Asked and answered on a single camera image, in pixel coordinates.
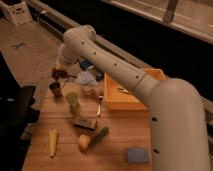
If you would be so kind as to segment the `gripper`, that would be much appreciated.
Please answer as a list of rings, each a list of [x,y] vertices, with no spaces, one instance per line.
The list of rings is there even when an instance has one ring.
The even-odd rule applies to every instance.
[[[61,64],[59,61],[56,62],[56,67],[55,68],[56,69],[64,69],[64,70],[66,70],[68,72],[68,66]],[[70,74],[68,72],[68,76],[66,78],[68,78],[68,77],[76,78],[76,75]]]

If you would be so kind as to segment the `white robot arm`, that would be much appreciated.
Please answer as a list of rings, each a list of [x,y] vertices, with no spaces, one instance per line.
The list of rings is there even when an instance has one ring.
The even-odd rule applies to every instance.
[[[159,81],[100,48],[90,25],[65,31],[58,58],[62,65],[89,60],[148,107],[152,171],[211,171],[205,109],[191,83],[179,78]]]

